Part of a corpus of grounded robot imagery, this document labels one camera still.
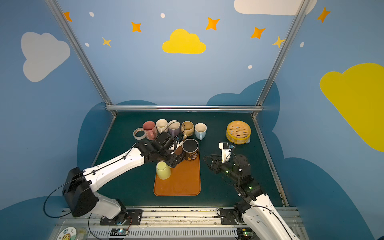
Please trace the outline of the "large patterned tape roll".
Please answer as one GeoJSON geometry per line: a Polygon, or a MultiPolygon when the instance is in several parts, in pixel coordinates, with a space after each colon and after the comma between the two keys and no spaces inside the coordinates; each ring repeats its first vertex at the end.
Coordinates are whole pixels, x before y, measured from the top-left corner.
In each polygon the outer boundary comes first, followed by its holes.
{"type": "Polygon", "coordinates": [[[144,140],[147,135],[146,135],[145,130],[143,128],[137,128],[134,130],[133,136],[136,140],[141,141],[141,140],[144,140]]]}

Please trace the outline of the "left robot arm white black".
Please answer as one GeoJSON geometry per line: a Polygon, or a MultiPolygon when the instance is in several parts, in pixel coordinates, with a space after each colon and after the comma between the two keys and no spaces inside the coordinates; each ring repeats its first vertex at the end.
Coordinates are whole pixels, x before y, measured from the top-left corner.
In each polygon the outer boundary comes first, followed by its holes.
{"type": "Polygon", "coordinates": [[[118,199],[110,199],[98,190],[111,180],[146,163],[165,162],[174,168],[184,160],[176,150],[183,145],[181,137],[172,137],[163,132],[152,141],[141,140],[121,155],[100,165],[69,171],[63,188],[63,196],[73,217],[87,214],[104,217],[112,225],[124,225],[129,219],[128,211],[118,199]]]}

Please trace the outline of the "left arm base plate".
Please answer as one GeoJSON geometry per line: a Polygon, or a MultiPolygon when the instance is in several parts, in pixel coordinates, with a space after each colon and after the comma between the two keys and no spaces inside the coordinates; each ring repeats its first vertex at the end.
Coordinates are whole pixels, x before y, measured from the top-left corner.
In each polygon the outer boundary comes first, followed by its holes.
{"type": "Polygon", "coordinates": [[[142,209],[128,209],[121,211],[113,219],[102,216],[101,226],[138,226],[141,224],[143,215],[142,209]]]}

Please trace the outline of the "purple ceramic mug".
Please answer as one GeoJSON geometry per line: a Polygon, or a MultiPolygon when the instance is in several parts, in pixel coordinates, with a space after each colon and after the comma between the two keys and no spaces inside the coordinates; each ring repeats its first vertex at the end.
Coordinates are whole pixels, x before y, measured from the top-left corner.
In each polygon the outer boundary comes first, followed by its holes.
{"type": "Polygon", "coordinates": [[[177,120],[172,120],[168,123],[168,132],[172,137],[176,137],[180,134],[181,123],[177,120]]]}

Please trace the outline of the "black patterned mug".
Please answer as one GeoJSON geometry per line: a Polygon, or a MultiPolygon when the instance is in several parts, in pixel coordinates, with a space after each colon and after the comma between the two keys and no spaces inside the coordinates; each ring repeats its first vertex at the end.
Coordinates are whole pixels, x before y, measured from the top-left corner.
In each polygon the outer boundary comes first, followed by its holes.
{"type": "Polygon", "coordinates": [[[182,145],[184,160],[194,161],[199,156],[199,143],[195,139],[186,139],[182,145]]]}

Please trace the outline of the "yellow-green ceramic mug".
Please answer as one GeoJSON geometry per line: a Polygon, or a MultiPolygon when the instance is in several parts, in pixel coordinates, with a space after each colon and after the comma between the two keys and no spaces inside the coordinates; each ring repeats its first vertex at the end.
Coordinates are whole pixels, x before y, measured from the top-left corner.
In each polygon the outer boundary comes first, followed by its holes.
{"type": "Polygon", "coordinates": [[[156,173],[159,179],[166,180],[171,176],[172,171],[164,161],[160,161],[156,165],[156,173]]]}

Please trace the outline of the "aluminium frame post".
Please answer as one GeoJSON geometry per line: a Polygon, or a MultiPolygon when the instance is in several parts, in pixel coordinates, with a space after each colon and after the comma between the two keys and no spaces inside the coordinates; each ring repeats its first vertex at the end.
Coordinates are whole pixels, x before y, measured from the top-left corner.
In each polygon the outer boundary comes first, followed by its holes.
{"type": "Polygon", "coordinates": [[[273,83],[276,80],[276,77],[278,76],[278,73],[280,71],[280,68],[282,67],[284,60],[290,50],[290,47],[292,43],[294,42],[294,39],[306,17],[307,9],[309,9],[311,1],[310,0],[304,0],[301,2],[298,8],[298,12],[296,13],[293,22],[288,30],[288,33],[286,35],[286,40],[283,42],[283,46],[280,48],[278,56],[276,58],[276,61],[273,65],[273,68],[267,78],[266,83],[264,84],[264,87],[258,97],[256,107],[260,107],[261,110],[253,111],[252,112],[252,118],[256,120],[256,117],[259,112],[263,110],[263,104],[268,96],[268,93],[270,92],[273,83]]]}
{"type": "Polygon", "coordinates": [[[106,104],[106,107],[112,105],[113,103],[112,103],[110,97],[108,96],[106,89],[104,88],[100,78],[98,77],[98,75],[97,75],[95,69],[93,68],[90,60],[88,59],[88,57],[87,57],[80,41],[78,40],[76,34],[74,33],[73,29],[71,28],[70,22],[66,19],[65,14],[64,14],[60,4],[58,3],[58,1],[53,1],[53,0],[47,0],[45,2],[48,5],[53,16],[55,17],[56,21],[58,22],[63,33],[67,37],[72,48],[74,49],[76,55],[78,56],[81,64],[83,65],[83,67],[86,70],[87,74],[89,75],[91,81],[93,82],[94,86],[96,87],[98,93],[100,94],[101,98],[103,99],[104,103],[106,104]]]}

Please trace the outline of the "pink ghost pattern mug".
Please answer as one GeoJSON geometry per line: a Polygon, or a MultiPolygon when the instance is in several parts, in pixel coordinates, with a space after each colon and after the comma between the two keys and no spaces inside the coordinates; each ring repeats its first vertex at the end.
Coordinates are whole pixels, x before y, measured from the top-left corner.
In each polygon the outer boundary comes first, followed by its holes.
{"type": "Polygon", "coordinates": [[[143,128],[145,135],[146,135],[146,138],[148,140],[152,141],[152,140],[157,138],[158,131],[157,131],[156,124],[153,121],[145,122],[143,124],[142,128],[143,128]]]}

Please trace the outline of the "beige ceramic teapot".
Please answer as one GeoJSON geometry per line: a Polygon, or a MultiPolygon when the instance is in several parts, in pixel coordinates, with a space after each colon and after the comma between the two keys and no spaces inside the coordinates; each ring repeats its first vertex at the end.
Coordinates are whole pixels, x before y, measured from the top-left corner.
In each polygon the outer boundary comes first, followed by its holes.
{"type": "Polygon", "coordinates": [[[191,137],[195,133],[195,126],[190,121],[184,121],[181,124],[181,134],[185,140],[187,137],[191,137]]]}

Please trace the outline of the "left controller circuit board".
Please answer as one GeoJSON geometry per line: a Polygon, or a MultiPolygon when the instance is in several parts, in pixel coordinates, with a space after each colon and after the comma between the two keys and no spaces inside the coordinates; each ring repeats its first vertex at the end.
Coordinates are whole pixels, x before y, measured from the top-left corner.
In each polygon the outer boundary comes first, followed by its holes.
{"type": "Polygon", "coordinates": [[[110,232],[110,237],[125,237],[128,234],[128,229],[112,229],[110,232]]]}

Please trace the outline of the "aluminium frame left post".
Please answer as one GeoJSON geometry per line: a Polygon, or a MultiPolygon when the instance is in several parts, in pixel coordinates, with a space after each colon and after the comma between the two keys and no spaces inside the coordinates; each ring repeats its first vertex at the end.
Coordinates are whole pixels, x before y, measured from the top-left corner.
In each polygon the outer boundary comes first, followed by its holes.
{"type": "Polygon", "coordinates": [[[87,74],[89,75],[91,81],[93,82],[94,86],[96,87],[98,93],[100,94],[101,98],[103,99],[104,103],[106,104],[106,107],[112,105],[113,103],[112,103],[110,97],[108,96],[106,89],[104,88],[100,78],[98,77],[98,75],[97,75],[95,69],[93,68],[90,60],[88,59],[88,57],[87,57],[80,41],[78,40],[76,34],[74,33],[73,29],[71,28],[70,22],[66,19],[65,14],[64,14],[60,4],[58,3],[58,1],[53,1],[53,0],[47,0],[45,2],[48,5],[53,16],[55,17],[56,21],[58,22],[63,33],[67,37],[72,48],[74,49],[76,55],[78,56],[81,64],[83,65],[83,67],[86,70],[87,74]]]}

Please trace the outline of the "aluminium frame right post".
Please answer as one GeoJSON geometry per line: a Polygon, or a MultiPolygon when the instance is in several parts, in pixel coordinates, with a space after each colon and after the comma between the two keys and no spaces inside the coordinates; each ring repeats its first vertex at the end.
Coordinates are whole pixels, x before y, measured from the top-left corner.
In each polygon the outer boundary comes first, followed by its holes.
{"type": "Polygon", "coordinates": [[[256,120],[256,117],[259,112],[263,110],[263,104],[268,96],[268,93],[270,92],[273,83],[276,80],[276,77],[278,76],[278,73],[280,71],[280,68],[282,67],[284,60],[290,50],[290,47],[292,43],[294,42],[294,39],[306,17],[307,9],[309,9],[311,1],[310,0],[304,0],[301,2],[298,8],[298,12],[296,13],[293,22],[288,30],[288,33],[286,35],[286,40],[283,42],[283,46],[280,48],[278,56],[276,58],[276,61],[273,65],[273,68],[267,78],[266,83],[264,84],[264,87],[258,97],[256,107],[260,107],[261,110],[253,111],[252,112],[252,118],[256,120]]]}

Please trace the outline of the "aluminium frame back bar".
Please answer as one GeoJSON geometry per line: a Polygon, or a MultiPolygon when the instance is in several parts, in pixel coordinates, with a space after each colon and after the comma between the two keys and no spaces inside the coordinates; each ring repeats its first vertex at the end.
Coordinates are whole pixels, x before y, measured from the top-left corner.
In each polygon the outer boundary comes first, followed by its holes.
{"type": "Polygon", "coordinates": [[[152,106],[107,105],[107,111],[117,112],[261,112],[262,106],[152,106]]]}

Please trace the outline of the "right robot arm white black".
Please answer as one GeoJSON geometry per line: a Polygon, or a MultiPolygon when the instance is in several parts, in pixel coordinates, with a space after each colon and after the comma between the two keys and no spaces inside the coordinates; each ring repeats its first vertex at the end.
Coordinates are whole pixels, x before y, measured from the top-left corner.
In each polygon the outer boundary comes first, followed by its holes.
{"type": "Polygon", "coordinates": [[[209,160],[209,169],[233,180],[233,186],[242,198],[242,201],[234,206],[238,222],[250,227],[261,240],[299,239],[278,213],[269,196],[252,177],[251,165],[244,155],[236,156],[232,153],[224,160],[215,154],[204,157],[205,162],[209,160]]]}

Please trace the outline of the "orange rectangular tray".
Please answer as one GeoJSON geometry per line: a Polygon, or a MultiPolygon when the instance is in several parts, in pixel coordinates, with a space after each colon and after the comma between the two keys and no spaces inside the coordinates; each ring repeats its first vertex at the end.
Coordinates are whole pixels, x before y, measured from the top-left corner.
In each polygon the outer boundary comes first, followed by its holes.
{"type": "Polygon", "coordinates": [[[184,160],[171,169],[166,180],[155,178],[154,194],[158,197],[197,196],[201,192],[200,153],[193,161],[184,160]]]}

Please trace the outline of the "yellow bamboo steamer basket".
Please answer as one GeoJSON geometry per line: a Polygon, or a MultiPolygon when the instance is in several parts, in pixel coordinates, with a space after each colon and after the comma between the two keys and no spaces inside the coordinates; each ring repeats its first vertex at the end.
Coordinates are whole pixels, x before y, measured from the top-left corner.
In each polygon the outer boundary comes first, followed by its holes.
{"type": "Polygon", "coordinates": [[[251,127],[243,121],[232,121],[226,129],[227,139],[236,145],[249,144],[251,133],[251,127]]]}

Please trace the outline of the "aluminium front rail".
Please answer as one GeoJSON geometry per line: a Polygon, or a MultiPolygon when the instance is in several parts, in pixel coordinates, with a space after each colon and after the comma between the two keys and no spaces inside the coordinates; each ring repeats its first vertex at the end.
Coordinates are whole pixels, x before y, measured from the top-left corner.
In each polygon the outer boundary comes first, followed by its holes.
{"type": "Polygon", "coordinates": [[[129,207],[142,209],[138,226],[101,226],[99,215],[60,218],[50,235],[56,240],[67,227],[74,227],[85,240],[258,240],[247,225],[222,225],[219,207],[129,207]],[[110,237],[112,229],[128,229],[125,237],[110,237]]]}

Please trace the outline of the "white ceramic mug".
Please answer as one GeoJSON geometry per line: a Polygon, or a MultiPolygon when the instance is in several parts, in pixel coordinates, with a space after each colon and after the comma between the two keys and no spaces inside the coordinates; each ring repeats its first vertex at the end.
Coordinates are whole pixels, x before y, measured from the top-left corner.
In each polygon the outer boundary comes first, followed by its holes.
{"type": "Polygon", "coordinates": [[[159,119],[156,121],[156,128],[159,134],[163,132],[168,132],[168,121],[165,119],[159,119]]]}

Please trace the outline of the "light blue ceramic mug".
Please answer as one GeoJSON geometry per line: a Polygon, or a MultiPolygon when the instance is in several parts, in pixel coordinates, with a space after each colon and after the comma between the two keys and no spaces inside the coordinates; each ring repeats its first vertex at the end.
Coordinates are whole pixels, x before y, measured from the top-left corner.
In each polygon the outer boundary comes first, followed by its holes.
{"type": "Polygon", "coordinates": [[[207,125],[204,123],[198,123],[195,125],[195,136],[198,140],[202,140],[205,138],[207,133],[207,125]]]}

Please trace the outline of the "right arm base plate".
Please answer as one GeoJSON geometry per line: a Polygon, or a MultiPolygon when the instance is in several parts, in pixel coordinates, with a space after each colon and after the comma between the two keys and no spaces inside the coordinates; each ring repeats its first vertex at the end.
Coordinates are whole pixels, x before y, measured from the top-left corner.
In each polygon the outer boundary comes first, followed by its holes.
{"type": "Polygon", "coordinates": [[[241,213],[236,209],[219,208],[217,214],[220,217],[222,225],[243,225],[241,213]]]}

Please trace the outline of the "round green white sticker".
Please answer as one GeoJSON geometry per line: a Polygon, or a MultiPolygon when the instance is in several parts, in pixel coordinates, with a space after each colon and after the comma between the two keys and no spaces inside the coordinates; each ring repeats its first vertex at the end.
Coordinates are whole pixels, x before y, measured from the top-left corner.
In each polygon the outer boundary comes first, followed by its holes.
{"type": "Polygon", "coordinates": [[[75,240],[77,238],[77,234],[76,228],[67,227],[59,233],[56,240],[75,240]]]}

